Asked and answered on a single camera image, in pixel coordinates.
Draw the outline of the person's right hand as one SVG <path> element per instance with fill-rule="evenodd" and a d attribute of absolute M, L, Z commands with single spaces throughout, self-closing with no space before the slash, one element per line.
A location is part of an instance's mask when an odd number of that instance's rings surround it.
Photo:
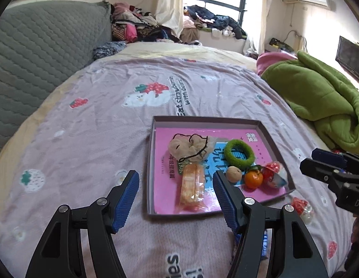
<path fill-rule="evenodd" d="M 353 231 L 351 234 L 351 243 L 359 242 L 359 216 L 356 217 L 353 223 Z"/>

